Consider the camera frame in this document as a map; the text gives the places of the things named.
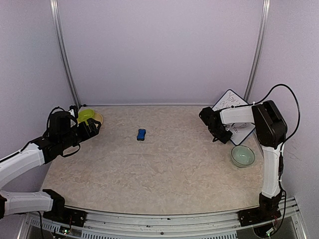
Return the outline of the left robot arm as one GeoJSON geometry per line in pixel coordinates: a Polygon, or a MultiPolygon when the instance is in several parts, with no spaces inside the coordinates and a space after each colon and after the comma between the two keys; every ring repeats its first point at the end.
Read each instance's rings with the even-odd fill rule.
{"type": "MultiPolygon", "coordinates": [[[[70,147],[80,147],[80,144],[99,134],[101,123],[93,118],[78,122],[78,113],[71,108],[65,111],[56,107],[49,114],[46,131],[41,137],[29,141],[19,151],[0,160],[0,185],[25,172],[45,165],[57,157],[72,156],[64,154],[70,147]]],[[[56,218],[63,222],[70,216],[65,207],[65,199],[50,189],[38,192],[0,192],[0,216],[24,214],[28,212],[43,212],[45,216],[56,218]]]]}

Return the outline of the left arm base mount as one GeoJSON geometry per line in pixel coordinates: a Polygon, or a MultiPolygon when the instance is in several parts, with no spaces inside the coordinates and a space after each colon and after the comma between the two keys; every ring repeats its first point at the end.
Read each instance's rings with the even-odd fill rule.
{"type": "Polygon", "coordinates": [[[65,206],[53,206],[51,211],[44,212],[43,216],[45,219],[68,224],[69,226],[84,227],[87,213],[65,206]]]}

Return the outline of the small blue-framed whiteboard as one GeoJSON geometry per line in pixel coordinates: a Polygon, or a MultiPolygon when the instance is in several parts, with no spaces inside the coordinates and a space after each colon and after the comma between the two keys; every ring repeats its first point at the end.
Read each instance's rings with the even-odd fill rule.
{"type": "MultiPolygon", "coordinates": [[[[221,110],[224,108],[230,108],[235,106],[247,105],[248,103],[233,90],[228,89],[222,97],[215,103],[212,107],[214,111],[221,110]]],[[[234,145],[240,145],[244,140],[254,131],[255,126],[252,123],[242,122],[233,123],[232,125],[227,125],[226,129],[231,131],[233,134],[230,141],[234,145]]]]}

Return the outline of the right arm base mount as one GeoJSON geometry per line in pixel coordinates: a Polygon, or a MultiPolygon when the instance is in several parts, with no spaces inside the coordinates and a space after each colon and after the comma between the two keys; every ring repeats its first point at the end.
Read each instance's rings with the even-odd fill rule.
{"type": "Polygon", "coordinates": [[[238,212],[238,217],[240,225],[245,227],[280,218],[281,212],[278,204],[274,206],[260,205],[255,208],[240,210],[238,212]]]}

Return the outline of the blue whiteboard eraser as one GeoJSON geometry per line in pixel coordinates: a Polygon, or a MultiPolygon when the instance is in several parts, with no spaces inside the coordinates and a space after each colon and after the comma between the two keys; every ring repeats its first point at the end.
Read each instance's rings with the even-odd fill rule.
{"type": "Polygon", "coordinates": [[[145,129],[138,129],[137,141],[144,141],[146,135],[145,129]]]}

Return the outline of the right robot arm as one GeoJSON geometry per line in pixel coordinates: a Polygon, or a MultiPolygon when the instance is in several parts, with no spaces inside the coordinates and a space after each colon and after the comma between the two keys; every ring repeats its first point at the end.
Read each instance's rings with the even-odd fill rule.
{"type": "Polygon", "coordinates": [[[227,143],[232,132],[226,129],[233,123],[252,123],[264,157],[264,181],[255,217],[265,221],[278,210],[282,198],[281,177],[284,169],[283,149],[288,132],[287,124],[272,100],[214,111],[203,108],[200,119],[215,141],[227,143]]]}

